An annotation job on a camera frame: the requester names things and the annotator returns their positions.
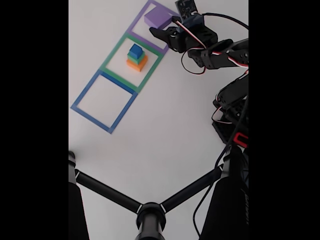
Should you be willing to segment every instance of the green block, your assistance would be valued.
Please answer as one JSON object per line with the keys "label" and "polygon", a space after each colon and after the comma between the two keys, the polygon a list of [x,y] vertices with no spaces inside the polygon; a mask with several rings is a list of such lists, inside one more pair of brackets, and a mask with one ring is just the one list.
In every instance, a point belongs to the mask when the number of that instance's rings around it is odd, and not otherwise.
{"label": "green block", "polygon": [[143,51],[142,52],[142,54],[141,54],[141,56],[138,58],[138,59],[135,59],[134,57],[132,57],[131,55],[130,55],[130,52],[128,53],[128,59],[130,59],[133,63],[135,63],[135,64],[139,64],[141,61],[142,61],[142,59],[144,59],[144,56],[145,56],[145,52]]}

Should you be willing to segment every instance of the green square outline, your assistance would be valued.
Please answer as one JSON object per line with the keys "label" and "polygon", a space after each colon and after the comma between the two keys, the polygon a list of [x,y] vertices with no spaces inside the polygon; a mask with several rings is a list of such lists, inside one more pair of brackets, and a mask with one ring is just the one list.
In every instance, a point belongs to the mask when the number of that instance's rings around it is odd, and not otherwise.
{"label": "green square outline", "polygon": [[[110,62],[110,60],[113,58],[113,56],[116,54],[116,52],[118,51],[120,46],[124,43],[125,39],[127,39],[127,38],[132,40],[132,41],[134,41],[135,43],[139,44],[140,46],[144,47],[145,49],[149,50],[150,52],[152,52],[153,54],[158,56],[157,60],[154,62],[154,64],[150,68],[149,72],[145,75],[144,79],[142,80],[142,82],[140,83],[140,85],[138,87],[133,85],[131,82],[125,80],[123,77],[117,75],[113,71],[109,70],[108,68],[106,68],[106,65]],[[123,34],[123,36],[120,38],[120,40],[118,41],[118,43],[115,45],[115,47],[112,49],[110,54],[106,57],[106,59],[104,60],[104,62],[102,63],[102,65],[100,66],[99,69],[101,71],[103,71],[104,73],[109,74],[110,76],[114,77],[119,82],[121,82],[124,85],[126,85],[127,87],[131,88],[136,93],[140,93],[140,91],[145,86],[145,84],[147,83],[147,81],[149,80],[149,78],[151,77],[152,73],[157,68],[157,66],[159,65],[159,63],[161,62],[163,57],[164,57],[164,54],[158,52],[153,47],[145,44],[144,42],[140,41],[139,39],[137,39],[134,36],[130,35],[129,33],[125,32]]]}

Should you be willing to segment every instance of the blue square outline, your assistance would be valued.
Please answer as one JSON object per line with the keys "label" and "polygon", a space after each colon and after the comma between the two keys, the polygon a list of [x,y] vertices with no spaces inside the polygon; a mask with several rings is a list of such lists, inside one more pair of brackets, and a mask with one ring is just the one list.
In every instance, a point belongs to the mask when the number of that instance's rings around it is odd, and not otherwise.
{"label": "blue square outline", "polygon": [[[119,86],[120,88],[122,88],[123,90],[127,91],[128,93],[132,94],[131,98],[129,99],[129,101],[126,103],[126,105],[124,106],[124,108],[122,109],[122,111],[120,112],[120,114],[118,115],[118,117],[115,119],[114,123],[111,125],[111,127],[108,127],[106,125],[104,125],[102,122],[100,122],[99,120],[95,119],[93,116],[90,116],[88,113],[84,112],[83,110],[81,110],[80,108],[77,107],[77,105],[81,102],[81,100],[83,99],[83,97],[86,95],[86,93],[88,92],[88,90],[90,89],[90,87],[94,84],[94,82],[96,81],[96,79],[99,76],[103,76],[105,77],[107,80],[113,82],[114,84],[116,84],[117,86]],[[115,130],[116,126],[118,125],[118,123],[121,121],[121,119],[123,118],[123,116],[126,114],[127,110],[129,109],[129,107],[131,106],[131,104],[133,103],[133,101],[136,99],[138,93],[135,92],[134,90],[132,90],[131,88],[127,87],[126,85],[124,85],[122,82],[116,80],[114,77],[110,76],[109,74],[103,72],[102,70],[98,70],[96,71],[96,73],[93,75],[93,77],[91,78],[91,80],[88,82],[88,84],[85,86],[85,88],[82,90],[82,92],[80,93],[80,95],[76,98],[76,100],[74,101],[74,103],[72,104],[72,106],[70,107],[72,110],[76,111],[78,114],[80,114],[81,116],[85,117],[86,119],[88,119],[89,121],[91,121],[92,123],[94,123],[95,125],[99,126],[100,128],[102,128],[103,130],[107,131],[108,133],[112,134],[112,132]]]}

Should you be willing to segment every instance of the tripod base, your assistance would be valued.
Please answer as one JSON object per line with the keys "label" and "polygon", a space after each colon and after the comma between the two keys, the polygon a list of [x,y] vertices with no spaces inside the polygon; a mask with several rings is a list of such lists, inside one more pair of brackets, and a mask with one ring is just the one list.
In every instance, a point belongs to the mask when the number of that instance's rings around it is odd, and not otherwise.
{"label": "tripod base", "polygon": [[144,204],[138,212],[136,225],[139,234],[135,240],[165,240],[162,231],[166,225],[166,215],[159,204],[155,202]]}

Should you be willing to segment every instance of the blue block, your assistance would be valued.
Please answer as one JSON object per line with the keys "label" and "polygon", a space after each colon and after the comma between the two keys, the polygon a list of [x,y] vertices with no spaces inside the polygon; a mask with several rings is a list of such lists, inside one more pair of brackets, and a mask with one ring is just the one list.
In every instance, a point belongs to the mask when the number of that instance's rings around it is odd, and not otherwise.
{"label": "blue block", "polygon": [[139,47],[137,44],[133,44],[133,46],[130,48],[129,54],[131,57],[135,59],[139,59],[144,51],[141,47]]}

